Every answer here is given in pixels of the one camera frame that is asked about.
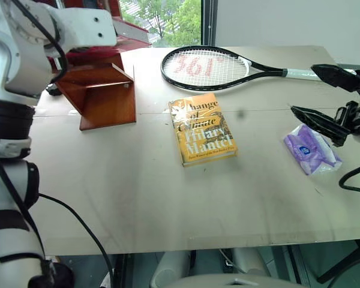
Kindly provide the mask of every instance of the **purple package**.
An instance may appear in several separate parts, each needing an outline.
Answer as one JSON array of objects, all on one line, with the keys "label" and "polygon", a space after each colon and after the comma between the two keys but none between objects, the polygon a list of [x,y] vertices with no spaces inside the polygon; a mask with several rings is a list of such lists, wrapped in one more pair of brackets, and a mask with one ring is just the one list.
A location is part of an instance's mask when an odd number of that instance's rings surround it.
[{"label": "purple package", "polygon": [[342,164],[323,136],[305,124],[288,134],[284,143],[307,175],[335,171]]}]

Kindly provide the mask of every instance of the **racket handle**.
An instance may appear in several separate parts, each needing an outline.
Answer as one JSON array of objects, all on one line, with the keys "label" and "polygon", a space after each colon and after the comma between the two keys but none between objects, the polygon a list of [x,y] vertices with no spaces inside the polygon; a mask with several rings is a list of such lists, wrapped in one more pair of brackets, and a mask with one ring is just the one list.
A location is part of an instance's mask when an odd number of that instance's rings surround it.
[{"label": "racket handle", "polygon": [[312,70],[287,69],[286,78],[321,81]]}]

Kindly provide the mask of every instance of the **white table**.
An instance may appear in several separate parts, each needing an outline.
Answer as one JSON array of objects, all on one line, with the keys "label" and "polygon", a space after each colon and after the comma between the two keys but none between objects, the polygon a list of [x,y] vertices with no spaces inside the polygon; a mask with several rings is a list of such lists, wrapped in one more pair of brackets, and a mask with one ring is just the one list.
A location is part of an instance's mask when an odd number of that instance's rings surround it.
[{"label": "white table", "polygon": [[[236,47],[266,65],[333,63],[321,47]],[[336,149],[334,173],[305,176],[282,139],[299,121],[289,105],[333,115],[357,94],[321,82],[259,79],[216,93],[236,140],[236,158],[183,168],[167,102],[194,95],[166,83],[170,49],[123,54],[136,86],[137,123],[86,132],[64,97],[44,95],[31,128],[40,192],[71,205],[108,253],[243,247],[360,238],[360,193],[338,180],[360,166],[360,144]],[[360,186],[360,175],[350,184]],[[77,220],[40,199],[31,213],[46,253],[99,254]]]}]

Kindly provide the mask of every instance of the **black cable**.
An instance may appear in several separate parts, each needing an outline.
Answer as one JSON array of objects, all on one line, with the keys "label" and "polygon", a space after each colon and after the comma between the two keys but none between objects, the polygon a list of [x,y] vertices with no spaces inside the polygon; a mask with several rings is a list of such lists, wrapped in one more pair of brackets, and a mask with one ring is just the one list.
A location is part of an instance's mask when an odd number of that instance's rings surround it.
[{"label": "black cable", "polygon": [[343,275],[346,271],[348,271],[350,268],[354,267],[355,265],[357,265],[359,263],[360,263],[360,259],[352,262],[351,264],[349,264],[348,266],[346,266],[342,270],[340,270],[340,272],[336,275],[336,277],[332,279],[332,281],[330,282],[330,284],[328,285],[327,288],[332,288],[334,286],[334,284],[337,282],[337,280],[340,278],[341,275]]},{"label": "black cable", "polygon": [[67,73],[68,70],[68,60],[67,57],[65,57],[64,51],[61,49],[59,43],[52,37],[52,35],[49,34],[46,28],[40,22],[32,15],[31,12],[25,6],[19,1],[19,0],[11,0],[14,5],[23,13],[25,17],[31,21],[37,29],[40,30],[41,33],[49,40],[49,42],[55,47],[55,49],[60,54],[60,60],[61,60],[61,71],[58,75],[56,75],[52,80],[51,83],[55,83],[61,78],[64,77],[64,75]]},{"label": "black cable", "polygon": [[294,274],[294,276],[296,278],[296,283],[301,284],[302,282],[301,282],[301,278],[300,278],[300,274],[299,274],[299,269],[298,269],[298,266],[296,264],[295,255],[293,255],[292,247],[290,245],[288,245],[287,250],[288,250],[290,262],[292,264],[293,274]]},{"label": "black cable", "polygon": [[102,246],[102,244],[100,243],[100,241],[97,239],[97,237],[95,236],[95,234],[92,232],[92,230],[87,226],[87,224],[85,224],[84,220],[78,215],[78,213],[76,213],[76,211],[69,206],[68,204],[64,203],[63,201],[60,201],[56,198],[53,198],[51,196],[48,195],[44,195],[39,193],[40,197],[43,197],[45,199],[51,200],[56,202],[57,204],[62,205],[63,207],[67,208],[75,217],[76,219],[80,222],[80,224],[84,227],[84,229],[88,232],[88,234],[92,237],[92,239],[95,241],[95,243],[97,244],[98,248],[100,249],[104,260],[107,264],[107,268],[108,268],[108,272],[109,272],[109,277],[110,277],[110,282],[111,282],[111,287],[113,287],[113,273],[112,273],[112,264],[109,260],[109,257],[104,249],[104,247]]},{"label": "black cable", "polygon": [[18,194],[16,188],[14,187],[13,183],[11,182],[11,179],[8,177],[8,174],[6,173],[1,162],[0,162],[0,178],[3,181],[4,185],[6,186],[6,188],[8,189],[9,193],[11,194],[11,197],[13,198],[17,207],[19,207],[19,210],[20,210],[21,214],[23,215],[24,219],[29,223],[29,225],[32,227],[33,231],[35,232],[35,234],[40,242],[41,249],[43,250],[43,254],[45,255],[43,243],[42,243],[40,235],[38,233],[36,224],[35,224],[34,220],[32,219],[31,215],[29,214],[28,209],[26,208],[26,206],[25,206],[23,200],[21,199],[20,195]]},{"label": "black cable", "polygon": [[360,192],[360,188],[359,187],[353,187],[353,186],[348,186],[348,185],[344,185],[344,183],[351,177],[355,176],[356,174],[360,173],[360,167],[356,168],[355,170],[352,170],[350,172],[348,172],[347,174],[345,174],[343,177],[341,177],[341,179],[339,180],[338,184],[341,188],[343,189],[347,189],[347,190],[352,190],[352,191],[358,191]]}]

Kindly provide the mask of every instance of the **book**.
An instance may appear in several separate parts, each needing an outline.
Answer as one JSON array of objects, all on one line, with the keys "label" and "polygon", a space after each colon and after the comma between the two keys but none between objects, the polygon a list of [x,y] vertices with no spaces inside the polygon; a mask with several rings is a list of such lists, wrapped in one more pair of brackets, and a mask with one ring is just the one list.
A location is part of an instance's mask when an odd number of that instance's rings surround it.
[{"label": "book", "polygon": [[169,102],[183,166],[237,154],[237,146],[213,93]]}]

